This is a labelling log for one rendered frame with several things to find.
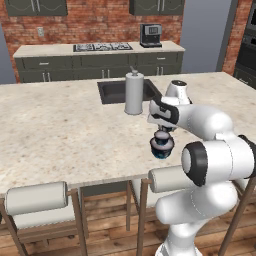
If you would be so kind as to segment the dark green base cupboard run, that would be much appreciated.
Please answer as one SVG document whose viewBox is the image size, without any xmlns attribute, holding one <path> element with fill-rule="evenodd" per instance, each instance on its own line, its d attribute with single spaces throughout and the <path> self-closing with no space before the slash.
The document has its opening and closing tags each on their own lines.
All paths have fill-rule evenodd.
<svg viewBox="0 0 256 256">
<path fill-rule="evenodd" d="M 145 76 L 179 74 L 185 49 L 172 41 L 160 48 L 75 52 L 71 44 L 23 45 L 13 55 L 21 83 L 122 78 L 137 69 Z"/>
</svg>

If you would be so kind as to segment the large blue yogurt container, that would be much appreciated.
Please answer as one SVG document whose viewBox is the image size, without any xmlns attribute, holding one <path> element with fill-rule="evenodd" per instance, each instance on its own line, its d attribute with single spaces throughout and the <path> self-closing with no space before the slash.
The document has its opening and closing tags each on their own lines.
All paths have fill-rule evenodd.
<svg viewBox="0 0 256 256">
<path fill-rule="evenodd" d="M 174 141 L 172 138 L 157 139 L 156 137 L 150 140 L 151 152 L 158 159 L 166 159 L 170 156 Z"/>
</svg>

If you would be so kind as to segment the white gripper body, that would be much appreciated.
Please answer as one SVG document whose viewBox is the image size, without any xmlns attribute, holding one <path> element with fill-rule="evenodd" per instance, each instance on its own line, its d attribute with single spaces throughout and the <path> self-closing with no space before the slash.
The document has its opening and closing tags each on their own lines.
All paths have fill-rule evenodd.
<svg viewBox="0 0 256 256">
<path fill-rule="evenodd" d="M 149 123 L 158 124 L 164 127 L 172 127 L 172 124 L 169 120 L 164 120 L 164 118 L 169 119 L 171 117 L 171 112 L 166 110 L 165 112 L 160 110 L 160 107 L 155 103 L 154 100 L 151 100 L 149 103 L 149 115 L 147 121 Z"/>
</svg>

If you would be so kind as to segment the wooden stool with white cushion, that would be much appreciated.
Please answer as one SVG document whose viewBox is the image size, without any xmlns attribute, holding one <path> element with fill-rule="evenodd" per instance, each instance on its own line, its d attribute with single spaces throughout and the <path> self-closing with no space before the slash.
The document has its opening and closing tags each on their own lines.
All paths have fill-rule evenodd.
<svg viewBox="0 0 256 256">
<path fill-rule="evenodd" d="M 20 256 L 27 242 L 78 235 L 82 256 L 88 256 L 88 226 L 81 188 L 69 190 L 64 181 L 9 189 L 0 199 L 0 216 Z"/>
<path fill-rule="evenodd" d="M 167 238 L 155 256 L 202 256 L 194 243 L 197 232 L 211 219 L 236 208 L 218 252 L 218 256 L 224 256 L 256 186 L 256 177 L 251 178 L 244 194 L 239 196 L 234 180 L 233 176 L 224 176 L 218 168 L 207 173 L 204 185 L 197 186 L 185 169 L 175 166 L 152 170 L 139 182 L 130 181 L 127 202 L 135 203 L 139 214 L 136 256 L 142 256 L 149 192 L 158 195 L 153 204 L 158 220 L 169 226 Z"/>
</svg>

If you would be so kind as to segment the dark sink basin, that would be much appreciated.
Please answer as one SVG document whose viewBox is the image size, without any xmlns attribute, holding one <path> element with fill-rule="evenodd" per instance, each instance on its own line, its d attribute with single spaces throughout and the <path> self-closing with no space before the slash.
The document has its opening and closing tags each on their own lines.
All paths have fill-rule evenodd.
<svg viewBox="0 0 256 256">
<path fill-rule="evenodd" d="M 125 102 L 125 81 L 98 82 L 98 90 L 103 104 L 119 104 Z M 143 100 L 150 101 L 160 91 L 150 79 L 145 79 L 143 84 Z"/>
</svg>

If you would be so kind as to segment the black gas hob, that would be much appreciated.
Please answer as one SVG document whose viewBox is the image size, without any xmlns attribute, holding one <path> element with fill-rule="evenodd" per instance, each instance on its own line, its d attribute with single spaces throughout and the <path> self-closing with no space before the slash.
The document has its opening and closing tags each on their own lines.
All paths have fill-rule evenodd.
<svg viewBox="0 0 256 256">
<path fill-rule="evenodd" d="M 74 44 L 74 52 L 89 52 L 89 51 L 116 51 L 116 50 L 132 50 L 128 43 L 86 43 Z"/>
</svg>

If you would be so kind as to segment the black built-in oven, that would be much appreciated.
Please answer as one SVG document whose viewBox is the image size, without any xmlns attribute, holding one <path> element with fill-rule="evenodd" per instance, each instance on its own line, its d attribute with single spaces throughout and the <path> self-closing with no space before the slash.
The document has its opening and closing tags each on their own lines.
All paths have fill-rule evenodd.
<svg viewBox="0 0 256 256">
<path fill-rule="evenodd" d="M 252 1 L 233 76 L 256 90 L 256 0 Z"/>
</svg>

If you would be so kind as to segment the black coffee machine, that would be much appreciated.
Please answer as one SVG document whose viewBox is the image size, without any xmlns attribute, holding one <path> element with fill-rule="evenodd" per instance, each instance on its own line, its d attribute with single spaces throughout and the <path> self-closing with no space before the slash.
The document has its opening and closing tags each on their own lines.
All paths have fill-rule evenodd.
<svg viewBox="0 0 256 256">
<path fill-rule="evenodd" d="M 162 34 L 161 24 L 140 25 L 140 45 L 144 48 L 161 47 L 160 36 Z"/>
</svg>

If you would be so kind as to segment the dark green wall cupboard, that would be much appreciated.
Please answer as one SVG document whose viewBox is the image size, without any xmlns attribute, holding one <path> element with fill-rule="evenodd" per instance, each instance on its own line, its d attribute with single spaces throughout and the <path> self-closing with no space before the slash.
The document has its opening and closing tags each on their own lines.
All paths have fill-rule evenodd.
<svg viewBox="0 0 256 256">
<path fill-rule="evenodd" d="M 9 16 L 67 16 L 66 0 L 5 0 Z"/>
<path fill-rule="evenodd" d="M 185 0 L 129 0 L 134 16 L 182 15 Z"/>
</svg>

